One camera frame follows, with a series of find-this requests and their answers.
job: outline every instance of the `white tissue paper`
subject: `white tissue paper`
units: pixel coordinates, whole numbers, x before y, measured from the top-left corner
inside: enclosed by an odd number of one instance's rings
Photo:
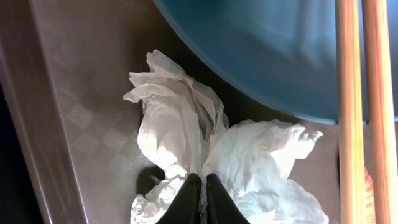
[[[134,199],[131,224],[156,223],[189,173],[202,182],[217,174],[251,223],[328,223],[318,200],[286,179],[321,132],[277,120],[243,121],[227,130],[224,106],[211,88],[157,50],[147,54],[147,63],[150,73],[130,73],[135,88],[123,98],[143,100],[138,145],[165,171],[165,180]]]

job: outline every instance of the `blue bowl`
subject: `blue bowl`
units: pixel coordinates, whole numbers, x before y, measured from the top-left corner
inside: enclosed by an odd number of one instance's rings
[[[283,113],[338,122],[335,0],[155,0],[174,31],[220,77]],[[398,0],[389,0],[398,111]],[[363,119],[369,118],[363,27]]]

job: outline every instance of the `wooden chopstick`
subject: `wooden chopstick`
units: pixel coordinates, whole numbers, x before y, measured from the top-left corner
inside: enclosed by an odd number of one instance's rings
[[[398,223],[398,173],[386,0],[362,0],[377,223]]]
[[[336,0],[342,223],[364,223],[364,156],[358,0]]]

